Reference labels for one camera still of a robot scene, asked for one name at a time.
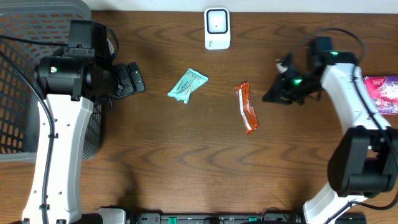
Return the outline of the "orange brown snack bag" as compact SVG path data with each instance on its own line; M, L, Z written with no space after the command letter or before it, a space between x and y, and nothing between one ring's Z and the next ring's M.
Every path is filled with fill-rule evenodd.
M243 119L246 134L251 134L259 127L256 112L251 104L250 84L244 82L235 87L239 100L239 112Z

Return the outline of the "red purple pad package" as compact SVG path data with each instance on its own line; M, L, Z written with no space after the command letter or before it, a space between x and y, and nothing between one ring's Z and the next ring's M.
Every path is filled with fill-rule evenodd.
M397 114L397 75L365 77L363 81L380 114Z

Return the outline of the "teal snack wrapper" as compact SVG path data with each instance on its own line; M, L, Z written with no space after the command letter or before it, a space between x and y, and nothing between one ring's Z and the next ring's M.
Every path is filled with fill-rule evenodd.
M189 102L190 95L208 81L208 77L189 68L177 84L167 93L167 96L177 101Z

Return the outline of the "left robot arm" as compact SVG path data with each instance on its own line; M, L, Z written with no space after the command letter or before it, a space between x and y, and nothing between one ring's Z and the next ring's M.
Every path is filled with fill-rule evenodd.
M121 207L83 213L80 197L83 148L94 108L146 89L137 63L114 64L117 52L109 45L114 39L100 23L73 20L68 44L35 68L39 142L23 223L133 222Z

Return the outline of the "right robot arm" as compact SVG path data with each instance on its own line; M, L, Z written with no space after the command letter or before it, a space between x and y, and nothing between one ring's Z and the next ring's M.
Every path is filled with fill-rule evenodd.
M315 37L307 47L308 72L300 73L288 53L263 101L304 104L324 90L338 115L343 137L328 161L328 181L289 223L336 223L355 205L391 191L397 179L397 130L381 115L363 83L359 59L337 51L329 37Z

